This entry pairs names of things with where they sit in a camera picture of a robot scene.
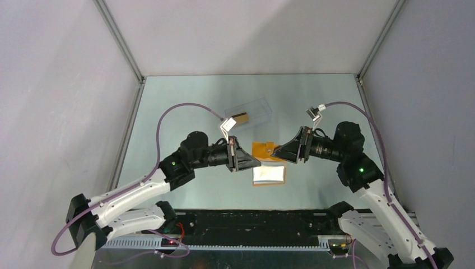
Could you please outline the orange card holder wallet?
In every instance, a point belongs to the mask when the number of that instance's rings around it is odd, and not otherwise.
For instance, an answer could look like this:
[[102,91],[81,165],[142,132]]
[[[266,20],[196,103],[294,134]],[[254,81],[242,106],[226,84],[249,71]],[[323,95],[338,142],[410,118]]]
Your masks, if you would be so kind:
[[286,183],[287,161],[273,157],[278,145],[274,142],[253,142],[252,156],[260,161],[253,168],[253,186],[280,185]]

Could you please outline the gold credit card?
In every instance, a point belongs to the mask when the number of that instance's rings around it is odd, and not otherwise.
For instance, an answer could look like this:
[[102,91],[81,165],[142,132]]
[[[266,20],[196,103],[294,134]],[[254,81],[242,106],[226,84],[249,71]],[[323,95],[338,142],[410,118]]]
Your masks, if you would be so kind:
[[249,121],[249,114],[246,112],[242,112],[242,113],[233,115],[232,118],[235,120],[237,125],[241,125]]

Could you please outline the clear plastic card box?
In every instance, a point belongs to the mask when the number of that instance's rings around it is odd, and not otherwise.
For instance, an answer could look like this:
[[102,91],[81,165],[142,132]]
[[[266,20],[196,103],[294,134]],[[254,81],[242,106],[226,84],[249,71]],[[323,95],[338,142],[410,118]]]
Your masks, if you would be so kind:
[[232,117],[235,114],[246,112],[249,114],[249,121],[245,124],[235,125],[231,133],[238,133],[243,130],[254,128],[265,124],[271,120],[272,109],[265,98],[259,98],[245,104],[235,105],[225,109],[225,116]]

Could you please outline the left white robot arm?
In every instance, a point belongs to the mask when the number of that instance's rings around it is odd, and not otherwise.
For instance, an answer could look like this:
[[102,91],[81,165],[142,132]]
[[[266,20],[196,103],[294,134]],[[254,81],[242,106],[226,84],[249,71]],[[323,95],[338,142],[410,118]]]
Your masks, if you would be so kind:
[[195,170],[224,165],[231,172],[259,167],[261,162],[239,145],[235,136],[209,144],[201,131],[188,134],[179,148],[160,161],[149,173],[127,185],[93,198],[84,194],[70,201],[66,229],[75,248],[95,234],[95,248],[108,241],[139,231],[171,233],[178,227],[177,215],[166,201],[137,210],[142,202],[167,194],[195,178]]

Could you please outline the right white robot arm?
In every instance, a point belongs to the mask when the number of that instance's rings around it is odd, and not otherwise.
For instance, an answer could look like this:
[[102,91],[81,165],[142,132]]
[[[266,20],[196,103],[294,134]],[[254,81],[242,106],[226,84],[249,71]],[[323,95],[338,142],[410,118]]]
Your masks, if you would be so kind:
[[387,268],[448,268],[454,257],[447,248],[430,241],[410,219],[394,193],[385,186],[383,173],[364,153],[365,138],[356,123],[341,122],[333,138],[302,126],[289,142],[277,146],[273,157],[298,163],[319,157],[338,163],[342,184],[362,199],[380,223],[364,222],[357,210],[343,201],[330,207],[326,227],[332,234],[345,232],[370,250]]

